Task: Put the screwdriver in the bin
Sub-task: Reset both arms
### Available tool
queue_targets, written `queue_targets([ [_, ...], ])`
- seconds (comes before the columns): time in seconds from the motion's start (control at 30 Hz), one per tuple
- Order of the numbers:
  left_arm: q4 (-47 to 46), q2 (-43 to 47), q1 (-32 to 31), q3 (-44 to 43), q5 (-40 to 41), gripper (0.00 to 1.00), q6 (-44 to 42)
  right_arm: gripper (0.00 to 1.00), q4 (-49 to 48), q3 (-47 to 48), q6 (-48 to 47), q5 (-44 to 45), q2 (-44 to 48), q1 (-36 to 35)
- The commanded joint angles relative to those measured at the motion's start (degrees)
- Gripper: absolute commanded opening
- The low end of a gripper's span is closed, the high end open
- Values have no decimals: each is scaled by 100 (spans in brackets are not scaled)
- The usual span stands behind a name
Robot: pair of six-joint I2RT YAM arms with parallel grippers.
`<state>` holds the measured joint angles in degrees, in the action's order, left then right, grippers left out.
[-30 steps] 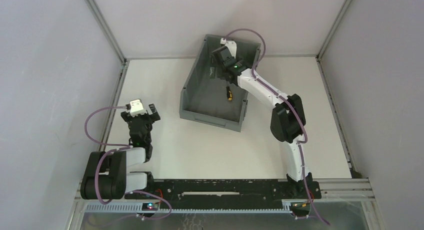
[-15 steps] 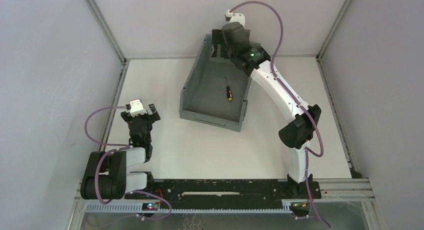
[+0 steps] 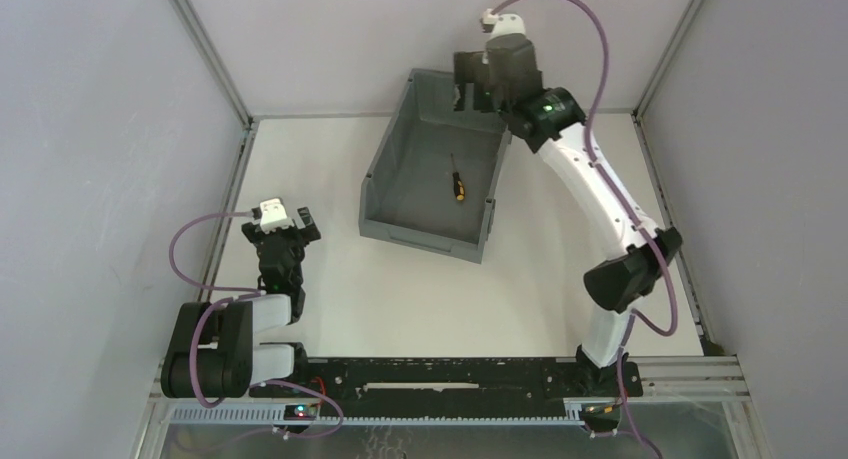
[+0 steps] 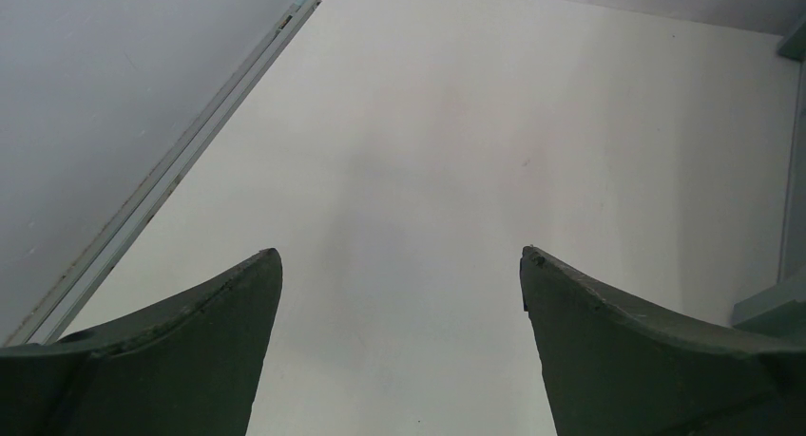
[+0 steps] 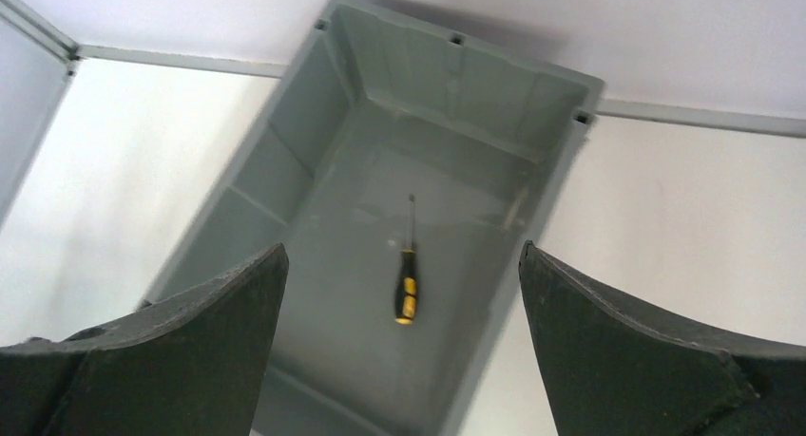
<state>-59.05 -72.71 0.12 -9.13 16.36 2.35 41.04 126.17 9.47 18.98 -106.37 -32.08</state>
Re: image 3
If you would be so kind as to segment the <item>black yellow handled screwdriver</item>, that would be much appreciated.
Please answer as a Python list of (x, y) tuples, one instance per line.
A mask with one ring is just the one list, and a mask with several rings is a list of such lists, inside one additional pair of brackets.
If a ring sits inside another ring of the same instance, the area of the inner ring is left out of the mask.
[(452, 187), (453, 187), (453, 195), (458, 202), (463, 202), (465, 200), (465, 187), (463, 181), (461, 179), (461, 175), (457, 169), (456, 161), (454, 154), (450, 154), (451, 167), (452, 167)]

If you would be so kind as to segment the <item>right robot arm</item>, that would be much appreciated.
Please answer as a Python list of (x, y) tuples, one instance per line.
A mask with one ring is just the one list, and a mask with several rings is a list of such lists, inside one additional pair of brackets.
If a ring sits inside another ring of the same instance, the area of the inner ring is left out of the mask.
[(495, 113), (550, 167), (598, 227), (603, 260), (583, 283), (595, 304), (578, 358), (608, 368), (623, 353), (636, 303), (666, 279), (682, 246), (673, 227), (641, 211), (605, 159), (583, 109), (562, 87), (543, 83), (535, 47), (522, 33), (453, 56), (454, 108)]

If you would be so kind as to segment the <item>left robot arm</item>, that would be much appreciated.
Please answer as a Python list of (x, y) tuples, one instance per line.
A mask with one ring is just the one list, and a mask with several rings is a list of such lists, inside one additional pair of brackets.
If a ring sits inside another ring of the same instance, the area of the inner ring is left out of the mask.
[(230, 216), (244, 221), (242, 234), (257, 254), (257, 283), (223, 286), (226, 296), (215, 302), (183, 304), (160, 376), (166, 397), (207, 408), (242, 396), (256, 382), (293, 373), (300, 346), (259, 346), (254, 336), (299, 321), (306, 301), (302, 263), (307, 246), (321, 238), (308, 208), (290, 215), (278, 198)]

